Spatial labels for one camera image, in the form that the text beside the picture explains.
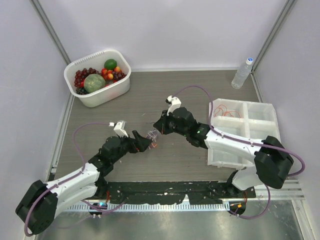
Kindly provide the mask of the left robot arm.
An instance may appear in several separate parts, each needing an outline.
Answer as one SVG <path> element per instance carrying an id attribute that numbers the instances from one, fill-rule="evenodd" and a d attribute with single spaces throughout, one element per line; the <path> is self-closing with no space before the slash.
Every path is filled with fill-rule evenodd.
<path id="1" fill-rule="evenodd" d="M 44 232 L 64 210 L 88 198 L 102 199 L 107 192 L 105 176 L 126 154 L 146 151 L 152 140 L 136 130 L 128 135 L 110 136 L 88 162 L 57 180 L 33 182 L 15 209 L 24 222 L 27 237 Z"/>

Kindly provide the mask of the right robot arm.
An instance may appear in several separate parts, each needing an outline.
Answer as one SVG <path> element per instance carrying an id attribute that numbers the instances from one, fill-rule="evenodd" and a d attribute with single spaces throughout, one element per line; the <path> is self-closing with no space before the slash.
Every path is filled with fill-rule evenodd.
<path id="1" fill-rule="evenodd" d="M 234 171 L 224 190 L 233 198 L 258 185 L 281 189 L 294 163 L 284 146 L 273 136 L 257 142 L 227 135 L 210 124 L 198 122 L 185 107 L 163 110 L 154 128 L 161 134 L 184 136 L 194 147 L 223 151 L 249 160 L 253 166 Z"/>

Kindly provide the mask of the red yellow cherry cluster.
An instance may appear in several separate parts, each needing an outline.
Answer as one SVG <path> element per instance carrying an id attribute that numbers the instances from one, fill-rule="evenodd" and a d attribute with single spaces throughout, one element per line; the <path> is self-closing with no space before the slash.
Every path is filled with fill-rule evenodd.
<path id="1" fill-rule="evenodd" d="M 100 75 L 104 78 L 107 86 L 114 84 L 127 76 L 119 66 L 116 66 L 114 69 L 103 68 Z"/>

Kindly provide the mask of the green lime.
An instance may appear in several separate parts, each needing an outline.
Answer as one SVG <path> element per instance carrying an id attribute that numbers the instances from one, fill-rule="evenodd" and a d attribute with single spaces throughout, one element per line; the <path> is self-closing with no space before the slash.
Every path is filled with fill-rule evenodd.
<path id="1" fill-rule="evenodd" d="M 114 70 L 118 66 L 118 63 L 115 59 L 108 59 L 104 62 L 104 68 L 107 70 Z"/>

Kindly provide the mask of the green melon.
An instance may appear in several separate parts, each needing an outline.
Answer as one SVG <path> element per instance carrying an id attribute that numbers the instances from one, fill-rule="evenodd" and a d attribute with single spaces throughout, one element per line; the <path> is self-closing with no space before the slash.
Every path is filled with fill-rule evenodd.
<path id="1" fill-rule="evenodd" d="M 99 74 L 90 74 L 84 79 L 83 87 L 90 94 L 106 86 L 105 79 Z"/>

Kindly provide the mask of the white plastic fruit basket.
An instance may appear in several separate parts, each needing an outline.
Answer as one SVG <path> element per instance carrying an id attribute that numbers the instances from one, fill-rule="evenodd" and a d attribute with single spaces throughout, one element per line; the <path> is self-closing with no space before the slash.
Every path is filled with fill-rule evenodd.
<path id="1" fill-rule="evenodd" d="M 101 70 L 104 67 L 105 61 L 108 59 L 114 59 L 126 76 L 93 93 L 85 95 L 77 94 L 76 87 L 74 86 L 76 71 L 82 70 L 83 68 L 88 69 L 89 67 Z M 119 51 L 115 49 L 105 49 L 71 62 L 65 68 L 63 76 L 70 93 L 78 98 L 86 107 L 94 108 L 125 94 L 130 89 L 131 73 L 130 65 Z"/>

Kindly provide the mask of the white compartment tray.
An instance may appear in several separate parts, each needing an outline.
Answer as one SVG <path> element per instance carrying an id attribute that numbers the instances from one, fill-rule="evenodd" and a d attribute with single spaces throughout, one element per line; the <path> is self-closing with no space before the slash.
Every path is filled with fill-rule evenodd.
<path id="1" fill-rule="evenodd" d="M 276 110 L 272 104 L 217 98 L 213 106 L 213 127 L 248 139 L 262 140 L 272 136 L 281 140 Z M 253 163 L 231 153 L 209 149 L 207 165 L 241 170 L 251 167 Z"/>

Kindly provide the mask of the red grape bunch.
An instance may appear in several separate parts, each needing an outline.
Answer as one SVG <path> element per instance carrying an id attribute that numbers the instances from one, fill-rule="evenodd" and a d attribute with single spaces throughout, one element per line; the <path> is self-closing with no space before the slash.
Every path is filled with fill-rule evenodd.
<path id="1" fill-rule="evenodd" d="M 96 69 L 90 67 L 90 68 L 83 68 L 82 70 L 78 70 L 76 73 L 75 73 L 75 76 L 74 76 L 74 86 L 76 88 L 82 88 L 84 86 L 84 81 L 85 81 L 85 78 L 88 77 L 89 75 L 92 75 L 92 74 L 100 74 L 99 71 L 97 71 Z"/>

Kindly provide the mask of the clear water bottle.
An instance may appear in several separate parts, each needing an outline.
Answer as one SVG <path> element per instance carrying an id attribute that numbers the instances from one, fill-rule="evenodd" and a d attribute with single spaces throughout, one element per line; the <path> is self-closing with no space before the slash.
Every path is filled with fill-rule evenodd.
<path id="1" fill-rule="evenodd" d="M 243 62 L 238 70 L 236 71 L 236 74 L 231 82 L 231 86 L 235 89 L 240 89 L 247 77 L 250 75 L 252 71 L 252 66 L 254 63 L 254 59 L 251 57 L 248 57 L 245 62 Z"/>

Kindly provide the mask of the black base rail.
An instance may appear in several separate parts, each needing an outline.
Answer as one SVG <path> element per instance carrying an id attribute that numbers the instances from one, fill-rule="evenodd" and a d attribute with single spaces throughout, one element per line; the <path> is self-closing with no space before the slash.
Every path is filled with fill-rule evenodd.
<path id="1" fill-rule="evenodd" d="M 191 205 L 220 204 L 223 199 L 255 198 L 253 187 L 236 190 L 227 182 L 219 181 L 150 181 L 109 182 L 112 204 L 174 205 L 188 197 Z"/>

